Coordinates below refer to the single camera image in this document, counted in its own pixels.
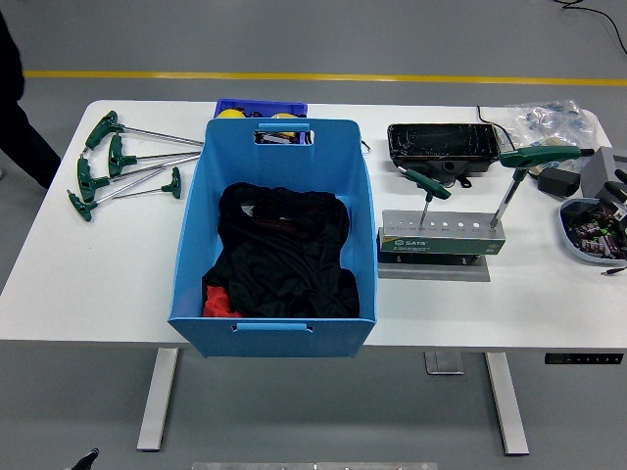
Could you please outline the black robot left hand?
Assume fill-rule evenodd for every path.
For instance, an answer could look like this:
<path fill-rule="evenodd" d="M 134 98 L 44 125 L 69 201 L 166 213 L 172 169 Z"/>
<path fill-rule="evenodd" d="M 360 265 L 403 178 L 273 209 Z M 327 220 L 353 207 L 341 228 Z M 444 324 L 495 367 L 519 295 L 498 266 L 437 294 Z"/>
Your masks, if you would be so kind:
<path fill-rule="evenodd" d="M 71 470 L 91 470 L 93 463 L 98 458 L 100 450 L 95 447 L 82 456 L 79 461 L 71 467 Z"/>

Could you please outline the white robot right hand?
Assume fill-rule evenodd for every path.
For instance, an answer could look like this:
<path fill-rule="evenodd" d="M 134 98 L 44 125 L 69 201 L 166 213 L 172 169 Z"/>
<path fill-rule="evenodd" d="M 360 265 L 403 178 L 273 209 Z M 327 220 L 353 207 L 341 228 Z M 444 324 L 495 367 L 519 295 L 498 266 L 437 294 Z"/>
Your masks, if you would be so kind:
<path fill-rule="evenodd" d="M 627 173 L 617 168 L 614 171 L 614 175 L 617 178 L 617 181 L 607 181 L 603 188 L 613 197 L 615 197 L 620 204 L 625 205 L 627 201 L 627 193 L 626 193 L 626 184 L 627 184 Z"/>

